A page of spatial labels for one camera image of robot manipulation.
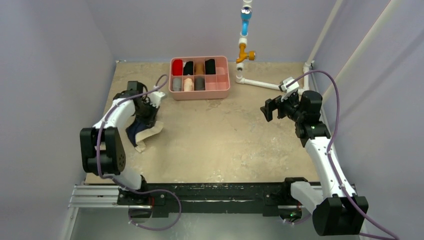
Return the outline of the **pink divided organizer tray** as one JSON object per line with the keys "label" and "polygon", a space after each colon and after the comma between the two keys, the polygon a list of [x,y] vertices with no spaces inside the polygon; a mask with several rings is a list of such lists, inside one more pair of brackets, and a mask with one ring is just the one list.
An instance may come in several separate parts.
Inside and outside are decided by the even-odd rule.
{"label": "pink divided organizer tray", "polygon": [[224,99],[230,88],[225,56],[175,57],[170,61],[168,90],[174,100]]}

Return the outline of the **blue pipe valve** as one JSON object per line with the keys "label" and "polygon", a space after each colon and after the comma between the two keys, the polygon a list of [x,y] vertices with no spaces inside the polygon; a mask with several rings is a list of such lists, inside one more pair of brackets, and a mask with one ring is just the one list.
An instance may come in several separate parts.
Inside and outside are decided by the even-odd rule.
{"label": "blue pipe valve", "polygon": [[241,31],[240,35],[245,37],[248,35],[249,21],[252,17],[252,8],[250,6],[243,6],[240,10],[241,18]]}

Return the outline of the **black rolled cloth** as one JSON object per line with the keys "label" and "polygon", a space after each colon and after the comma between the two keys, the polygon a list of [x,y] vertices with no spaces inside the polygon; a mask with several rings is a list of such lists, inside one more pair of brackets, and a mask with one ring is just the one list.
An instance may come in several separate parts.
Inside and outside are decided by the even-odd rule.
{"label": "black rolled cloth", "polygon": [[194,74],[194,62],[187,61],[183,63],[183,76],[193,75]]}
{"label": "black rolled cloth", "polygon": [[204,61],[204,69],[206,75],[215,75],[216,74],[216,60],[210,58]]}

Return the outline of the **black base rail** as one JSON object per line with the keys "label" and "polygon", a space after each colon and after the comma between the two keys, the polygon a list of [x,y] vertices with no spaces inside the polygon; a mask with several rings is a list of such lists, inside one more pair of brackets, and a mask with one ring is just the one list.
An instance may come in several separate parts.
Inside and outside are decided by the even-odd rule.
{"label": "black base rail", "polygon": [[297,222],[310,213],[289,195],[286,182],[147,183],[118,190],[117,205],[146,207],[154,218],[170,213],[260,214]]}

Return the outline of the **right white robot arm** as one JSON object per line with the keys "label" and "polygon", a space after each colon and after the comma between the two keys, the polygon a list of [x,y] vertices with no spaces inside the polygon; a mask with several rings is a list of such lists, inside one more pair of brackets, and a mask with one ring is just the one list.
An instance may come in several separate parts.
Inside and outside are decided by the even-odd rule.
{"label": "right white robot arm", "polygon": [[267,122],[273,119],[274,111],[278,119],[294,122],[295,134],[314,163],[322,189],[318,193],[307,181],[294,180],[281,189],[280,196],[288,204],[297,200],[305,206],[318,235],[358,235],[365,219],[359,210],[366,212],[369,204],[349,184],[330,146],[330,131],[321,121],[322,99],[316,91],[307,90],[302,95],[295,91],[267,99],[260,108]]}

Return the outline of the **orange pipe valve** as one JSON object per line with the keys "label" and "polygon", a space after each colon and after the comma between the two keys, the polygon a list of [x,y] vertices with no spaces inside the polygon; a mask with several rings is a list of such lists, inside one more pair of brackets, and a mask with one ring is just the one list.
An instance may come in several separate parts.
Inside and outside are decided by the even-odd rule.
{"label": "orange pipe valve", "polygon": [[240,64],[245,60],[254,61],[256,59],[255,51],[246,51],[246,48],[247,48],[246,43],[240,43],[238,46],[239,46],[239,55],[235,61],[237,64]]}

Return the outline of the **red rolled cloth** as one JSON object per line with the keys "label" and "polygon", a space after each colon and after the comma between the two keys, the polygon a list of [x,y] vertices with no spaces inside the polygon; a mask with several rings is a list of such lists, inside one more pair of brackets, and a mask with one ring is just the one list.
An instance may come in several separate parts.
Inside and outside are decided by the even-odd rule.
{"label": "red rolled cloth", "polygon": [[173,76],[183,75],[184,64],[182,59],[174,59],[171,64],[171,74]]}

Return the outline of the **aluminium extrusion frame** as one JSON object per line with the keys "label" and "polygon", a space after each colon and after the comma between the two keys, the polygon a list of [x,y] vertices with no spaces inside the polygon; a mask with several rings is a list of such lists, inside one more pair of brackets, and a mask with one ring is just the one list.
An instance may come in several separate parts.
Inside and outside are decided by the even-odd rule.
{"label": "aluminium extrusion frame", "polygon": [[67,223],[60,239],[71,239],[79,210],[82,209],[130,209],[139,212],[144,218],[153,217],[147,207],[118,205],[119,188],[115,185],[76,185],[68,205]]}

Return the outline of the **dark grey rolled cloth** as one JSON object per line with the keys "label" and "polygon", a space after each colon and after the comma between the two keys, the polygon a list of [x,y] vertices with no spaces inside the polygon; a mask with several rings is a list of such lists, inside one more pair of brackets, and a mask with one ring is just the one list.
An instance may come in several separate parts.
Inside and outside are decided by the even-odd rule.
{"label": "dark grey rolled cloth", "polygon": [[206,82],[203,76],[196,76],[194,78],[194,90],[204,91],[206,89]]}

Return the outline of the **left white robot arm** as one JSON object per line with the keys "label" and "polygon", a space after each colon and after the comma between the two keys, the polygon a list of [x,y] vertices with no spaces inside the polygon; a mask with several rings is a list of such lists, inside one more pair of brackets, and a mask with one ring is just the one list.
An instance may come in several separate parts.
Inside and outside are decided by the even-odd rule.
{"label": "left white robot arm", "polygon": [[149,199],[145,178],[126,166],[126,152],[120,137],[120,129],[130,143],[140,150],[143,141],[158,134],[163,124],[157,121],[160,104],[165,98],[161,86],[153,89],[139,81],[129,81],[127,89],[116,94],[105,115],[92,127],[79,133],[82,167],[101,179],[111,179],[138,205]]}

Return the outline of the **peach rolled cloth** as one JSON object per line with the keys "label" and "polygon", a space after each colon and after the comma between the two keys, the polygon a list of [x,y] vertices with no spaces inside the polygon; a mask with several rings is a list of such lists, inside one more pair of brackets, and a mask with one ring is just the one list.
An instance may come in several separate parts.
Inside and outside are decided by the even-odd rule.
{"label": "peach rolled cloth", "polygon": [[194,80],[192,78],[186,78],[183,80],[183,91],[191,92],[194,91]]}

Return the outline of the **brown rolled cloth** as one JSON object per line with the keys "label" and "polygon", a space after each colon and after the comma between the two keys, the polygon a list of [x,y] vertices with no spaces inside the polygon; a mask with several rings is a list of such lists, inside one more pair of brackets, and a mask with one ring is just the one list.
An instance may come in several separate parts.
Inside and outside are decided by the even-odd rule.
{"label": "brown rolled cloth", "polygon": [[202,62],[197,62],[194,64],[194,75],[204,75],[205,74],[205,65]]}

